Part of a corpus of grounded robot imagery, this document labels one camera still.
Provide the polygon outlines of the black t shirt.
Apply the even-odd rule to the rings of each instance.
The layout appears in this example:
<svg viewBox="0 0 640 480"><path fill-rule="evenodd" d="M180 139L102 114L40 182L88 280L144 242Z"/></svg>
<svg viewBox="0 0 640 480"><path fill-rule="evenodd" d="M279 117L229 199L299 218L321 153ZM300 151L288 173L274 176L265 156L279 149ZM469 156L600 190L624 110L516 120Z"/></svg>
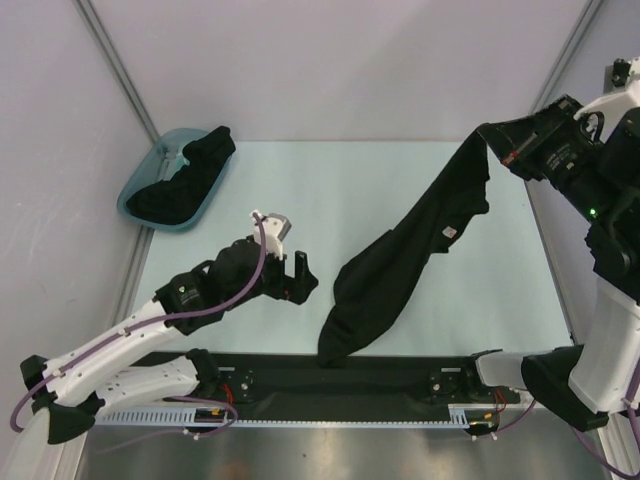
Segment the black t shirt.
<svg viewBox="0 0 640 480"><path fill-rule="evenodd" d="M472 133L392 229L344 264L321 329L317 363L341 367L396 322L434 254L446 254L470 221L489 212L487 145Z"/></svg>

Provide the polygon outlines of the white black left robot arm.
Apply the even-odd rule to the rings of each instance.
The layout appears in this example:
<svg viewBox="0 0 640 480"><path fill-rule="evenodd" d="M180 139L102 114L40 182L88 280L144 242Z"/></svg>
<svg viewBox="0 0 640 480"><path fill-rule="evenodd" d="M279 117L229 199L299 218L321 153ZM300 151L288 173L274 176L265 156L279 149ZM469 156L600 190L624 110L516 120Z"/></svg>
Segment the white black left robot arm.
<svg viewBox="0 0 640 480"><path fill-rule="evenodd" d="M58 358L25 359L23 381L33 412L48 421L48 444L71 441L97 419L130 407L173 397L214 398L219 368L204 349L151 367L136 363L255 297L305 303L318 285L306 254L295 253L293 275L285 266L285 254L275 248L253 237L237 240L215 259L174 276L137 312L84 346Z"/></svg>

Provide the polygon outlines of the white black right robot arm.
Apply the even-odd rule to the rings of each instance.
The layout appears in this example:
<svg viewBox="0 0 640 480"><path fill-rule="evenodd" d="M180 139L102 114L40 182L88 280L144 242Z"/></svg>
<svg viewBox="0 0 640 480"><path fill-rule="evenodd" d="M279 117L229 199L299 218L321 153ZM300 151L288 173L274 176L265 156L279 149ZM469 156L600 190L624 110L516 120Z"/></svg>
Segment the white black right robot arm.
<svg viewBox="0 0 640 480"><path fill-rule="evenodd" d="M563 95L478 129L512 174L548 181L589 224L597 301L587 340L516 360L521 387L580 432L639 409L639 60L615 60L605 79L587 105Z"/></svg>

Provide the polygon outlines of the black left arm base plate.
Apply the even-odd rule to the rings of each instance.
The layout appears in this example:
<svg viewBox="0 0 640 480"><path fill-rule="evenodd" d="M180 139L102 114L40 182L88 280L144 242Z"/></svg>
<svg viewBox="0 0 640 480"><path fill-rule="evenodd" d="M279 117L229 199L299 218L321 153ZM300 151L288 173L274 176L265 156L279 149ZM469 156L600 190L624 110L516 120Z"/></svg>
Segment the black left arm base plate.
<svg viewBox="0 0 640 480"><path fill-rule="evenodd" d="M198 387L197 397L233 405L248 404L255 400L255 387L252 370L225 367Z"/></svg>

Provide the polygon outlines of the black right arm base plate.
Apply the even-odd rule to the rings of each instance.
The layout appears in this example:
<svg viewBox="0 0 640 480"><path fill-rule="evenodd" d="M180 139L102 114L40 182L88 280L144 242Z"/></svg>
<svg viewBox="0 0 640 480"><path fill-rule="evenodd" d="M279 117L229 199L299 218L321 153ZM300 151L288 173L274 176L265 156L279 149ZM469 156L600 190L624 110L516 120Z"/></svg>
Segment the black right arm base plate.
<svg viewBox="0 0 640 480"><path fill-rule="evenodd" d="M427 399L432 404L497 404L515 405L519 393L507 387L484 385L475 370L443 368L430 374Z"/></svg>

